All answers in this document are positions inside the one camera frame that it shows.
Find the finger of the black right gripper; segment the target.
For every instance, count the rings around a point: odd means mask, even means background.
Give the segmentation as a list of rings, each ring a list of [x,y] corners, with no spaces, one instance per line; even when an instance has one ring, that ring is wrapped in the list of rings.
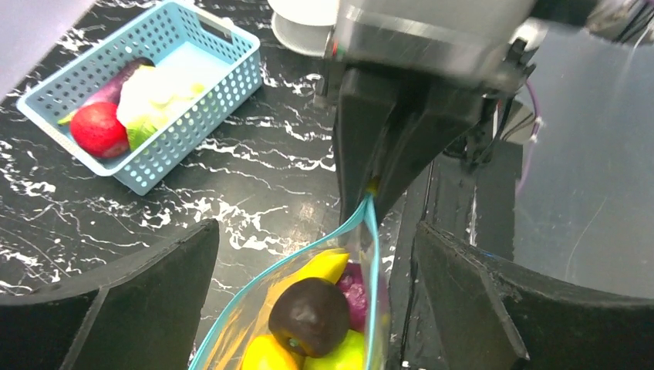
[[[395,80],[364,69],[347,69],[342,77],[332,138],[342,223],[359,206],[376,170],[398,92]]]
[[[429,89],[391,132],[375,205],[388,210],[430,162],[479,120],[484,107],[471,89]]]

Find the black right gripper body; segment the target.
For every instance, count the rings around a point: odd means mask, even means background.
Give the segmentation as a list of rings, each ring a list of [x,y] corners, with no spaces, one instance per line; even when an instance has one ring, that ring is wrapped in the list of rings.
[[[340,1],[325,44],[317,106],[336,103],[347,64],[425,72],[472,88],[517,92],[542,42],[533,1]]]

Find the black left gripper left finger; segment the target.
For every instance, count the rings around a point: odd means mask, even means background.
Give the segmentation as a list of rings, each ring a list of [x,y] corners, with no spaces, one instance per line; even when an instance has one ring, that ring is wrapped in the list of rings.
[[[220,243],[206,219],[84,274],[1,297],[3,369],[185,369]]]

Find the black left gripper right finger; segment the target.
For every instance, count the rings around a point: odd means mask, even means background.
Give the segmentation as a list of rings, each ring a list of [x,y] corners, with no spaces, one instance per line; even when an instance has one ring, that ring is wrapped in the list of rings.
[[[653,302],[579,287],[424,222],[414,246],[452,369],[651,369]]]

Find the orange toy mango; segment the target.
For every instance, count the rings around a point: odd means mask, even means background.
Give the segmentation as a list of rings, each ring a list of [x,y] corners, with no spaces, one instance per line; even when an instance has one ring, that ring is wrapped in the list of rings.
[[[246,348],[241,370],[299,370],[298,360],[272,335],[259,335]]]

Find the pink toy peach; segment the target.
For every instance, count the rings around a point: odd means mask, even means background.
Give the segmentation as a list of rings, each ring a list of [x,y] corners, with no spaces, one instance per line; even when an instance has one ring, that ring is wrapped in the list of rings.
[[[361,265],[349,262],[336,286],[348,301],[350,328],[363,334],[366,328],[368,299]]]

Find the green toy pear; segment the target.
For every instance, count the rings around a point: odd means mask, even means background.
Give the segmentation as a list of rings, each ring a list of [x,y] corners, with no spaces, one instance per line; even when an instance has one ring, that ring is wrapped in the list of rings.
[[[322,358],[307,357],[304,370],[363,370],[365,354],[364,335],[349,330],[343,342]]]

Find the yellow toy banana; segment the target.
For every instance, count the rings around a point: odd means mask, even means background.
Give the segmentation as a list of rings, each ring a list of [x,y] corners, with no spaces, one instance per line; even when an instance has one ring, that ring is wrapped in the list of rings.
[[[315,255],[307,264],[288,277],[292,284],[306,278],[323,278],[333,284],[337,283],[346,265],[350,253],[343,248],[333,248]]]

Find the dark brown toy plum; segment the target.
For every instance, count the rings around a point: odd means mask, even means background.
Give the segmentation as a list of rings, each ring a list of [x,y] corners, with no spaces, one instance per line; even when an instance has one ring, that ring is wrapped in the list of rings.
[[[290,285],[274,303],[268,330],[290,352],[322,358],[349,331],[349,304],[335,284],[308,277]]]

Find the clear zip top bag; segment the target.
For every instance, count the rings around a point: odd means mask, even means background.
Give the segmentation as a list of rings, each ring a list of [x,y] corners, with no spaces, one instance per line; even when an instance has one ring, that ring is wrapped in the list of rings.
[[[247,283],[201,343],[192,369],[383,369],[389,299],[372,181],[332,233]]]

